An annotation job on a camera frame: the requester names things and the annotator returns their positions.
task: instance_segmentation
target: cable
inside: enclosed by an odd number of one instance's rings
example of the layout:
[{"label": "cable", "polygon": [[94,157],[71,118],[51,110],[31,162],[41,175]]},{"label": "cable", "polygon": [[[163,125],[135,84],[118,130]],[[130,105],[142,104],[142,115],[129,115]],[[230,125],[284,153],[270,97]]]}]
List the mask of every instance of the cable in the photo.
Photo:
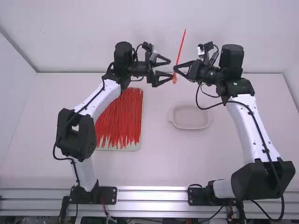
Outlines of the cable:
[{"label": "cable", "polygon": [[155,222],[155,223],[162,223],[161,221],[157,221],[157,220],[153,220],[153,219],[149,219],[149,218],[136,218],[136,219],[151,221],[151,222]]},{"label": "cable", "polygon": [[212,98],[219,98],[219,97],[220,97],[220,96],[213,96],[213,95],[207,94],[206,92],[203,92],[203,90],[202,90],[202,86],[203,86],[203,85],[206,85],[206,86],[207,86],[207,84],[206,84],[206,83],[202,83],[202,84],[200,84],[200,90],[201,90],[201,92],[202,92],[203,94],[207,95],[208,97],[212,97]]},{"label": "cable", "polygon": [[142,81],[142,80],[143,80],[143,78],[144,78],[144,76],[142,76],[142,78],[140,78],[140,79],[137,79],[137,80],[131,80],[131,82],[140,82],[140,81]]},{"label": "cable", "polygon": [[[113,65],[113,62],[109,64],[108,68],[107,68],[107,71],[106,73],[109,73],[110,70],[111,70],[111,67]],[[63,132],[68,125],[70,125],[70,123],[75,119],[75,117],[81,112],[83,111],[84,109],[86,109],[90,103],[102,92],[105,90],[105,81],[104,81],[104,78],[102,76],[102,82],[103,82],[103,86],[102,88],[100,89],[99,92],[97,92],[97,94],[95,94],[89,101],[87,104],[85,104],[80,110],[78,110],[77,112],[74,113],[74,115],[69,119],[69,121],[65,124],[65,126],[63,127],[62,131]],[[57,143],[59,142],[60,140],[60,135],[61,133],[58,134],[58,139],[56,139],[55,143],[54,143],[54,146],[53,146],[53,151],[52,151],[52,154],[53,154],[53,158],[55,160],[58,160],[58,161],[63,161],[63,160],[70,160],[71,161],[71,164],[73,165],[74,167],[74,173],[75,173],[75,176],[76,176],[76,182],[78,183],[78,187],[80,187],[80,179],[79,179],[79,176],[78,176],[78,172],[77,172],[77,168],[76,168],[76,163],[74,161],[73,158],[58,158],[56,157],[55,155],[55,150],[56,150],[56,146],[57,146]],[[77,215],[78,215],[78,203],[76,204],[76,215],[75,215],[75,218],[74,218],[74,223],[76,222],[76,219],[77,219]]]},{"label": "cable", "polygon": [[133,218],[131,218],[129,221],[127,221],[127,222],[124,223],[124,224],[129,224],[132,220],[133,220]]},{"label": "cable", "polygon": [[142,43],[141,44],[139,44],[138,46],[137,46],[137,48],[136,48],[136,61],[138,61],[138,48],[139,47],[141,47],[142,46]]},{"label": "cable", "polygon": [[214,217],[215,217],[216,215],[218,215],[218,213],[223,209],[223,207],[224,207],[224,205],[221,206],[221,207],[219,208],[219,210],[216,211],[216,213],[215,213],[214,215],[212,215],[211,217],[209,217],[209,218],[207,218],[207,219],[204,219],[204,220],[200,220],[200,223],[204,223],[204,222],[209,221],[209,220],[211,220],[212,218],[214,218]]},{"label": "cable", "polygon": [[[196,91],[196,105],[197,105],[197,107],[198,107],[199,109],[201,109],[201,110],[207,110],[207,109],[210,109],[210,108],[213,108],[213,107],[215,107],[215,106],[218,106],[218,105],[223,104],[223,103],[221,102],[221,103],[217,103],[217,104],[215,104],[215,105],[213,105],[213,106],[210,106],[210,107],[207,107],[207,108],[201,108],[201,107],[198,105],[198,100],[197,100],[197,98],[198,98],[198,97],[197,97],[197,96],[198,96],[198,91],[199,91],[199,87],[197,88],[197,91]],[[267,154],[268,160],[269,160],[269,162],[270,162],[271,169],[272,169],[272,171],[273,171],[273,173],[274,173],[275,179],[276,179],[277,184],[278,184],[278,188],[279,188],[279,190],[281,190],[279,177],[278,177],[278,174],[277,174],[276,169],[275,169],[275,167],[274,167],[273,161],[272,161],[272,159],[271,159],[271,156],[270,156],[270,153],[269,153],[269,149],[267,148],[266,142],[265,142],[265,140],[264,140],[264,138],[263,138],[263,134],[262,134],[262,132],[261,132],[261,129],[260,129],[259,125],[258,125],[258,122],[257,122],[257,120],[256,120],[256,118],[255,118],[255,116],[254,116],[254,114],[253,114],[253,112],[252,112],[252,110],[251,110],[251,109],[249,108],[249,106],[247,106],[246,104],[241,103],[241,102],[238,102],[238,101],[229,100],[227,103],[235,103],[235,104],[242,105],[243,107],[245,107],[245,108],[249,111],[249,115],[252,116],[252,119],[253,119],[253,121],[254,121],[254,123],[255,123],[255,125],[256,125],[258,134],[259,134],[259,136],[260,136],[260,138],[261,138],[262,144],[263,144],[263,146],[264,146],[264,148],[265,148],[264,150],[265,150],[265,153]],[[273,222],[279,222],[279,221],[281,221],[282,218],[283,218],[284,215],[285,215],[285,199],[284,199],[284,196],[283,196],[283,195],[281,196],[281,213],[280,213],[279,218],[277,218],[277,219],[271,218],[271,217],[268,215],[268,213],[267,213],[267,212],[266,212],[266,211],[265,211],[265,210],[264,210],[264,209],[263,209],[257,202],[255,202],[254,200],[251,200],[251,201],[252,201],[255,205],[257,205],[257,206],[259,207],[259,209],[264,213],[264,215],[266,215],[266,217],[267,217],[269,220],[271,220],[271,221],[273,221]]]},{"label": "cable", "polygon": [[206,108],[204,108],[204,107],[200,107],[200,106],[198,105],[198,99],[197,99],[197,98],[198,98],[198,92],[199,92],[200,86],[201,86],[201,85],[198,86],[198,88],[197,88],[197,90],[196,90],[196,95],[195,95],[196,106],[197,106],[199,109],[201,109],[201,110],[208,110],[208,109],[211,109],[211,108],[213,108],[213,107],[216,107],[216,106],[219,106],[219,105],[223,104],[222,102],[220,102],[220,103],[214,104],[214,105],[209,106],[209,107],[206,107]]}]

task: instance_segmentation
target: bundle of red straws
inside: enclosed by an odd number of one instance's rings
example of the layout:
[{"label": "bundle of red straws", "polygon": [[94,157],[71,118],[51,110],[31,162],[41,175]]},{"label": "bundle of red straws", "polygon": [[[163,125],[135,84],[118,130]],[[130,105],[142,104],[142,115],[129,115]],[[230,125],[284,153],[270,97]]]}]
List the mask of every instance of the bundle of red straws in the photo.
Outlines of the bundle of red straws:
[{"label": "bundle of red straws", "polygon": [[95,124],[97,147],[123,149],[141,136],[143,91],[127,88],[100,115]]}]

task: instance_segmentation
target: black mount bracket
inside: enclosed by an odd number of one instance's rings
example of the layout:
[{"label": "black mount bracket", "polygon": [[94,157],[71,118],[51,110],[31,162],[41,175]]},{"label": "black mount bracket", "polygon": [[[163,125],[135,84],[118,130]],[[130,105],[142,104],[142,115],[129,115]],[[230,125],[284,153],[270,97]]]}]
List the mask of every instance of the black mount bracket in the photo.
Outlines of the black mount bracket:
[{"label": "black mount bracket", "polygon": [[70,204],[116,204],[117,188],[116,187],[100,187],[99,181],[91,192],[86,192],[84,188],[73,186],[70,193]]},{"label": "black mount bracket", "polygon": [[235,206],[237,200],[235,198],[216,198],[214,195],[213,182],[209,182],[208,186],[188,187],[188,204],[190,206]]}]

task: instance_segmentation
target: white table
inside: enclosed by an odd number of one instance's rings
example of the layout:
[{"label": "white table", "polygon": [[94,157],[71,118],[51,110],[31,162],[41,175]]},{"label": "white table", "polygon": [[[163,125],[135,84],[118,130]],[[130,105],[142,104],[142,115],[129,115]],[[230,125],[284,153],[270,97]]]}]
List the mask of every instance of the white table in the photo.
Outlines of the white table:
[{"label": "white table", "polygon": [[[73,179],[69,163],[52,158],[57,114],[63,107],[73,108],[83,101],[100,83],[101,75],[96,73],[38,74],[0,171],[0,187],[7,189],[0,193],[15,199],[55,198],[57,201],[52,205],[45,202],[44,209],[50,211],[48,213],[44,211],[43,214],[59,212],[59,199],[62,198],[61,195],[68,194]],[[296,150],[299,115],[283,76],[281,74],[244,74],[243,76],[254,86],[258,109],[272,143],[281,153],[283,160],[292,160],[294,166],[299,167]],[[184,214],[186,217],[209,217],[210,212],[217,209],[190,208],[186,203],[184,191],[192,183],[206,185],[209,180],[229,177],[243,166],[241,144],[229,113],[223,106],[218,106],[209,111],[213,116],[209,128],[196,131],[180,130],[167,120],[167,114],[178,102],[195,103],[196,84],[179,77],[176,85],[167,83],[152,88],[143,81],[132,82],[130,86],[144,90],[142,146],[136,152],[95,151],[93,165],[100,185],[118,186],[121,189],[119,199],[124,201],[138,198],[141,201],[157,202],[161,197],[166,197],[164,202],[172,203],[178,200],[184,203],[157,206],[157,204],[132,205],[118,202],[116,207],[110,207],[111,210],[116,213],[121,211],[115,215],[123,216],[145,216],[144,213],[140,213],[141,210],[154,210],[156,212],[146,216],[170,217],[174,216],[174,214],[170,215],[171,210],[176,212],[176,216]],[[205,88],[205,91],[214,94],[213,87]],[[199,95],[199,101],[205,105],[212,105],[219,100],[208,98],[203,94]],[[295,197],[298,183],[299,176],[295,175],[289,186],[289,190],[294,192],[290,193],[288,198],[296,204],[289,207],[291,209],[289,218],[299,217],[299,197]],[[32,189],[38,191],[30,194]],[[140,191],[146,191],[148,194],[140,195],[138,194]],[[32,204],[32,209],[42,207],[41,202],[38,205]],[[22,207],[20,203],[9,203],[6,207],[7,210],[28,208],[26,205]],[[84,215],[99,215],[97,209],[97,207],[88,207],[86,210],[89,210],[89,213],[86,212]],[[278,214],[280,204],[270,203],[268,209],[273,209]],[[252,211],[255,217],[259,216],[258,208],[252,207],[252,204],[249,204],[248,210]]]}]

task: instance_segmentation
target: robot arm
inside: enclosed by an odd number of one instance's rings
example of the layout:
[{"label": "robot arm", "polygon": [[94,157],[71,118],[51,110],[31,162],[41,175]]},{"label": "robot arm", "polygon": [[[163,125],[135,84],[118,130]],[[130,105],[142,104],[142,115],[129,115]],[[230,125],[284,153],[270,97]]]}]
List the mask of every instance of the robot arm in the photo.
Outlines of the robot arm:
[{"label": "robot arm", "polygon": [[[79,185],[84,192],[92,192],[97,184],[91,155],[96,148],[94,123],[99,116],[128,87],[131,76],[146,77],[147,83],[153,87],[172,80],[172,75],[154,70],[154,67],[170,64],[171,61],[158,54],[150,43],[144,42],[142,48],[145,61],[137,61],[137,52],[130,43],[116,44],[114,62],[108,67],[98,88],[73,110],[64,108],[58,115],[55,144],[71,163],[75,163],[72,166],[75,186]],[[157,58],[164,62],[157,63]]]},{"label": "robot arm", "polygon": [[[249,80],[241,78],[243,47],[224,45],[219,67],[214,67],[215,57],[213,60],[206,58],[213,46],[212,42],[199,45],[200,59],[176,65],[173,69],[191,82],[216,85],[216,92],[238,131],[245,166],[228,179],[210,181],[202,200],[279,198],[295,175],[295,168],[291,161],[283,161],[273,146],[258,114],[254,89]],[[188,72],[185,74],[180,68],[188,68]]]}]

